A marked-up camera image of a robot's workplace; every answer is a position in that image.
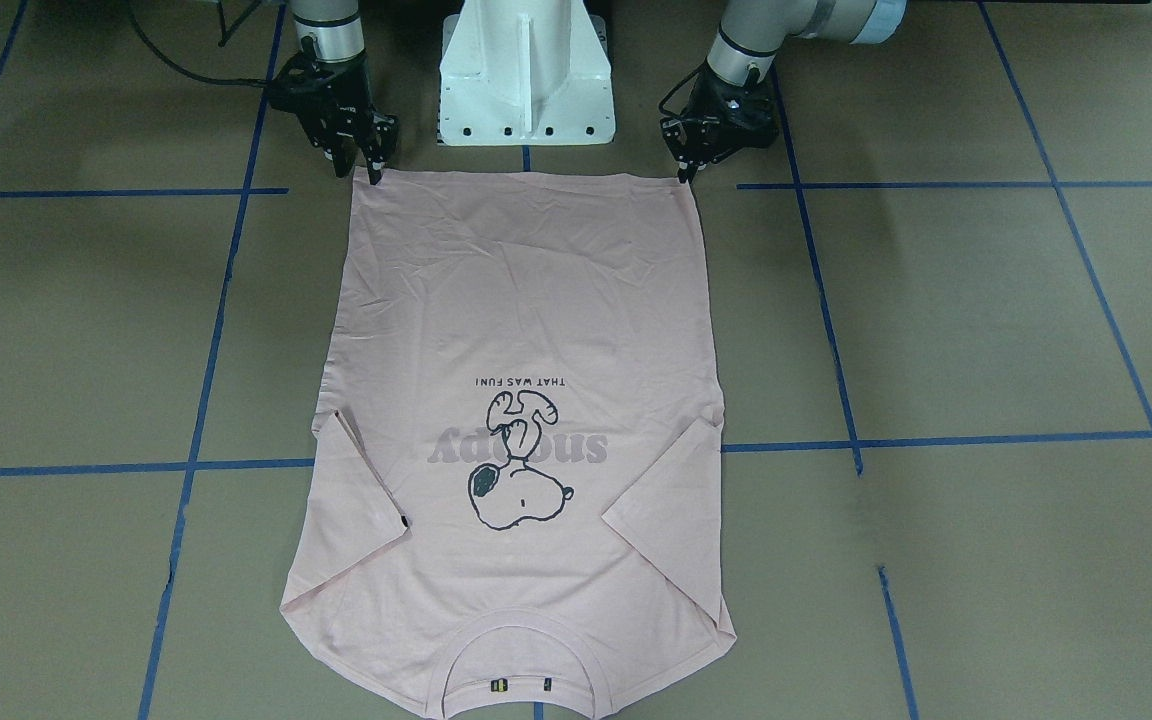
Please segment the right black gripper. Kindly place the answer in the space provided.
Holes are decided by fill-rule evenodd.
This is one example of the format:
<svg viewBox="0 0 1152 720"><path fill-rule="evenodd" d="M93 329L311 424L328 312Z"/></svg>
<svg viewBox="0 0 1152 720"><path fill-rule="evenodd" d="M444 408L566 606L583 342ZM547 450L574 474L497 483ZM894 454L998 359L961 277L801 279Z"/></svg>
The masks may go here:
<svg viewBox="0 0 1152 720"><path fill-rule="evenodd" d="M335 179L351 176L362 158L367 182L376 185L396 156L397 118L376 108L366 53L346 61L297 53L270 81L266 101L296 115L311 145L332 160Z"/></svg>

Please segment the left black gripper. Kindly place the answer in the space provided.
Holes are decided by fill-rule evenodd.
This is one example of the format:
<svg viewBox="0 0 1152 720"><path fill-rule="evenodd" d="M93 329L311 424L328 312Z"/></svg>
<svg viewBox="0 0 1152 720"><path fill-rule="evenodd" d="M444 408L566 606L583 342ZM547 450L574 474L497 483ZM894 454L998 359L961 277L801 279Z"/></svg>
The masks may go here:
<svg viewBox="0 0 1152 720"><path fill-rule="evenodd" d="M751 65L735 85L708 63L698 65L658 103L659 127L677 179L690 184L699 167L744 149L768 149L778 136L774 99L765 71Z"/></svg>

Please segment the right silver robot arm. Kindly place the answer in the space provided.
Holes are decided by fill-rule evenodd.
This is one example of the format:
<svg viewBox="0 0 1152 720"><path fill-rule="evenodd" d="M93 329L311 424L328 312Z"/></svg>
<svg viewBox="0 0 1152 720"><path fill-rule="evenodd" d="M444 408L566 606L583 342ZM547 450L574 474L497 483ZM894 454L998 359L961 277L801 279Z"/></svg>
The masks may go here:
<svg viewBox="0 0 1152 720"><path fill-rule="evenodd" d="M378 184L397 147L397 118L376 106L358 1L289 1L297 50L265 88L270 108L297 118L335 176L364 161Z"/></svg>

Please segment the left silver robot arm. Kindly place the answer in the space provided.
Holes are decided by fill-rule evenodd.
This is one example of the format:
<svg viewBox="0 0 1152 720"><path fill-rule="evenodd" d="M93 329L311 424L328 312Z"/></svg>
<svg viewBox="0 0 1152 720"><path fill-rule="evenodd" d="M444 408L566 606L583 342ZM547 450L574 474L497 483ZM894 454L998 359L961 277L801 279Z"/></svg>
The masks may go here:
<svg viewBox="0 0 1152 720"><path fill-rule="evenodd" d="M658 109L681 183L778 136L771 71L790 38L882 44L905 17L905 1L730 1L707 58L672 88Z"/></svg>

